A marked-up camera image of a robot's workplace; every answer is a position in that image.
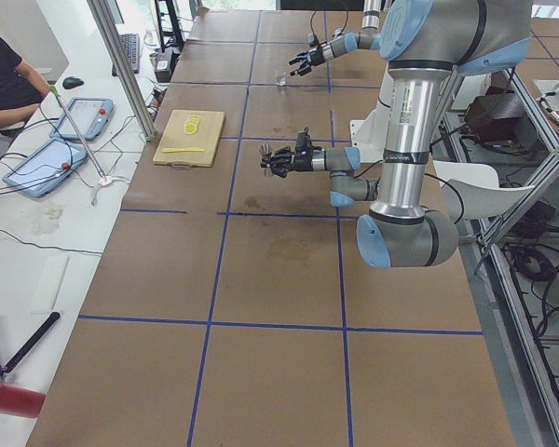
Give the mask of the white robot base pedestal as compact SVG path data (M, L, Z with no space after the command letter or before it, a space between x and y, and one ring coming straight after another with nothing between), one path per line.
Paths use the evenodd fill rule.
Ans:
M372 163L383 159L392 90L393 79L388 70L385 70L375 109L364 120L350 121L352 145L359 149L362 163Z

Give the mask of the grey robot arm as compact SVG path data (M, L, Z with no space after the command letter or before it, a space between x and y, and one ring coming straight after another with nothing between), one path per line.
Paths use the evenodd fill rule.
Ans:
M377 268L441 264L457 248L453 222L420 203L441 83L450 74L482 75L512 68L529 49L528 1L368 1L361 29L320 42L292 62L297 75L353 51L376 50L393 80L381 175L362 179L356 147L324 149L306 131L294 146L260 149L261 167L285 177L291 171L326 171L334 207L357 201L369 210L357 222L362 259Z
M357 32L346 30L348 12L345 24L338 28L331 40L321 42L313 30L313 19L316 12L311 14L309 25L311 33L308 35L307 51L298 53L290 65L298 67L290 71L290 76L304 76L312 71L313 67L323 65L333 59L344 56L358 49L379 50L381 34L379 32L380 14L391 7L392 1L366 0L363 4L361 29Z

